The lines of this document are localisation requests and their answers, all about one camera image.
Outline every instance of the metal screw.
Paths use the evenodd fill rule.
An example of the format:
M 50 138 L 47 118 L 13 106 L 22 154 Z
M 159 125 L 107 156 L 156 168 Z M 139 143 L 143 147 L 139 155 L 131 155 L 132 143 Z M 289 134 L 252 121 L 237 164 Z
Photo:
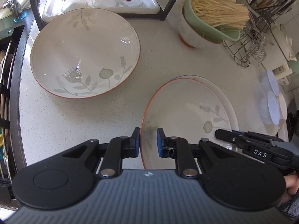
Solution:
M 183 174 L 186 176 L 186 177 L 194 177 L 198 174 L 198 172 L 193 169 L 193 168 L 187 168 L 183 171 Z
M 113 176 L 115 174 L 115 171 L 111 168 L 105 168 L 101 171 L 101 175 L 103 175 L 104 177 L 110 177 Z

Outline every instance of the large white bowl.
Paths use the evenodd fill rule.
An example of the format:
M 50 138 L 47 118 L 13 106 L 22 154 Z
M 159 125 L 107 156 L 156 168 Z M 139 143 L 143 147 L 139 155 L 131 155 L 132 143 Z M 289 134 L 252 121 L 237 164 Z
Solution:
M 265 125 L 278 125 L 280 118 L 279 105 L 272 91 L 265 94 L 260 101 L 259 113 Z
M 46 25 L 33 44 L 30 65 L 45 90 L 78 99 L 120 85 L 139 56 L 139 38 L 124 18 L 107 10 L 84 8 Z
M 150 99 L 141 123 L 141 157 L 145 169 L 172 169 L 175 162 L 160 158 L 157 148 L 157 128 L 167 136 L 179 136 L 197 144 L 202 137 L 223 145 L 216 139 L 218 128 L 231 130 L 230 119 L 222 101 L 204 83 L 177 78 L 161 86 Z

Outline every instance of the white countertop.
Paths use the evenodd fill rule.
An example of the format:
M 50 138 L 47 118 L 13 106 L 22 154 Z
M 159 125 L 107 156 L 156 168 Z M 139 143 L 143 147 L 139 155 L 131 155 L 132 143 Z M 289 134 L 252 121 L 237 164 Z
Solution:
M 164 7 L 168 0 L 157 0 Z M 152 94 L 179 75 L 203 76 L 217 84 L 231 101 L 241 131 L 275 135 L 278 126 L 264 125 L 258 102 L 263 96 L 262 67 L 237 66 L 219 46 L 190 49 L 179 39 L 177 20 L 182 2 L 177 0 L 164 22 L 128 19 L 141 44 L 141 56 L 132 75 L 119 87 L 91 99 L 71 100 L 49 94 L 35 81 L 30 52 L 38 28 L 34 22 L 27 43 L 20 85 L 20 123 L 27 164 L 50 157 L 88 139 L 100 143 L 131 135 L 140 127 L 144 108 Z M 124 168 L 143 168 L 141 157 L 125 159 Z

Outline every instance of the metal faucet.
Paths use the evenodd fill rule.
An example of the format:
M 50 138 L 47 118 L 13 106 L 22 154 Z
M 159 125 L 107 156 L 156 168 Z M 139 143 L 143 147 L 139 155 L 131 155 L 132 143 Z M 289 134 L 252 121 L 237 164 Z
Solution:
M 8 8 L 16 17 L 16 20 L 20 20 L 23 17 L 23 9 L 18 0 L 4 0 L 3 8 Z

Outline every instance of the green colander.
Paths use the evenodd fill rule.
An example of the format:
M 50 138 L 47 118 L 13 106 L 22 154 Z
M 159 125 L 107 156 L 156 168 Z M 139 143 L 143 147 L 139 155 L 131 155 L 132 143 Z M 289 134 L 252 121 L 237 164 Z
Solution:
M 214 39 L 237 41 L 240 38 L 240 30 L 238 29 L 220 31 L 200 20 L 192 9 L 191 0 L 185 0 L 185 18 L 191 27 L 210 35 Z

